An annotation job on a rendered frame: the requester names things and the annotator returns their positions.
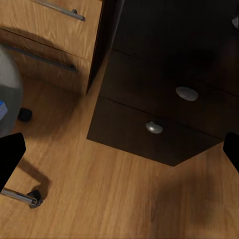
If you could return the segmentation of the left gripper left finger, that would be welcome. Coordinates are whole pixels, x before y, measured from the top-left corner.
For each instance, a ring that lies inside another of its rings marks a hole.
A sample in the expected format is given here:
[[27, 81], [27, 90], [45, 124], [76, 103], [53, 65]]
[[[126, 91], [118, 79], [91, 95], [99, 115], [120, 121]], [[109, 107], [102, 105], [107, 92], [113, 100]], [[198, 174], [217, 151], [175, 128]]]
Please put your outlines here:
[[0, 192], [26, 152], [21, 132], [0, 138]]

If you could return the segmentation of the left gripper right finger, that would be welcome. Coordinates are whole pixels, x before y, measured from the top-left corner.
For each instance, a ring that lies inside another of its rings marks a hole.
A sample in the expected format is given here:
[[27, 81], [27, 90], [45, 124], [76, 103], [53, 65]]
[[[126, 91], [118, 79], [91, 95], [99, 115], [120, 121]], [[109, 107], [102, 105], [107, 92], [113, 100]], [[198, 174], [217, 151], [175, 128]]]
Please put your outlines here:
[[239, 135], [228, 132], [225, 137], [223, 150], [239, 172]]

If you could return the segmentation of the swivel chair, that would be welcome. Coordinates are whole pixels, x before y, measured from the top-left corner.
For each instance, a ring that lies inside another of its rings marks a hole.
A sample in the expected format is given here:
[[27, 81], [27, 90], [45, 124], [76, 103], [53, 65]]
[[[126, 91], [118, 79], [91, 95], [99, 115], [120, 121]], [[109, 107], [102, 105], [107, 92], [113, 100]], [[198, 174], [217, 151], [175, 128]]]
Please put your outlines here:
[[[28, 122], [32, 111], [21, 108], [23, 95], [22, 78], [19, 69], [6, 49], [0, 44], [0, 100], [8, 109], [0, 121], [0, 138], [11, 135], [16, 119]], [[39, 190], [34, 190], [27, 195], [4, 187], [0, 194], [28, 203], [34, 209], [43, 203]]]

